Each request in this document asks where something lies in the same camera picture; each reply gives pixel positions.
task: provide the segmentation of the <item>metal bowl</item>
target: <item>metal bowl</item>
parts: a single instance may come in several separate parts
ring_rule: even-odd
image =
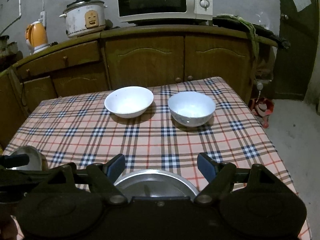
[[[172,117],[188,127],[205,124],[216,109],[215,102],[209,96],[192,91],[173,95],[168,100],[168,106]]]
[[[189,196],[193,200],[199,194],[196,187],[185,178],[161,170],[134,171],[117,179],[114,185],[128,199],[133,196]]]
[[[27,154],[29,156],[29,164],[25,166],[15,167],[12,170],[22,171],[41,171],[42,170],[42,158],[40,152],[32,146],[21,146],[10,155]]]
[[[145,112],[153,98],[153,93],[147,88],[124,87],[109,94],[104,106],[119,117],[134,118]]]

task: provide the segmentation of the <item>plaid tablecloth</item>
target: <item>plaid tablecloth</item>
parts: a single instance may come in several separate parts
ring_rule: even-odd
[[[104,99],[110,91],[43,101],[19,128],[4,154],[31,145],[46,156],[50,168],[68,162],[84,168],[122,153],[127,161],[125,173],[162,169],[183,176],[202,190],[207,181],[198,170],[196,159],[199,152],[205,152],[217,162],[232,162],[241,168],[262,163],[296,192],[263,128],[222,78],[150,90],[153,104],[135,119],[122,119],[105,109]],[[181,91],[197,91],[213,98],[214,117],[197,128],[175,122],[167,102]],[[243,186],[237,184],[235,189]],[[307,223],[300,238],[311,238]]]

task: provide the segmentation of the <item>ceramic bowl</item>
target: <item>ceramic bowl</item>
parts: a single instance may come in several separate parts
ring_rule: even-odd
[[[113,91],[104,100],[110,112],[122,118],[134,118],[145,112],[153,102],[153,93],[143,87],[124,87]]]
[[[172,117],[188,127],[205,124],[216,109],[215,102],[209,96],[192,91],[173,95],[168,100],[168,106]]]

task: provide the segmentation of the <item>door handle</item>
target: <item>door handle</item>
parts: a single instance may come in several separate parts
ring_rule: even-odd
[[[287,14],[282,13],[282,14],[280,15],[280,18],[281,18],[281,20],[288,20],[288,19],[289,19],[289,16],[288,16]]]

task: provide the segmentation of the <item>wooden cabinet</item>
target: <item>wooden cabinet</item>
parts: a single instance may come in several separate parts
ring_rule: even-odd
[[[185,37],[185,81],[189,76],[192,80],[219,76],[247,101],[252,71],[249,40],[219,35]]]
[[[112,89],[152,87],[183,80],[184,37],[152,36],[106,42]]]
[[[26,120],[7,74],[0,75],[0,104],[0,145],[4,149]]]
[[[58,97],[108,90],[103,62],[61,69],[51,73]]]
[[[98,41],[92,41],[35,59],[17,67],[17,73],[22,79],[25,79],[98,60],[100,60]]]
[[[36,109],[41,101],[57,98],[57,93],[50,77],[26,81],[23,85],[25,99],[31,112]]]

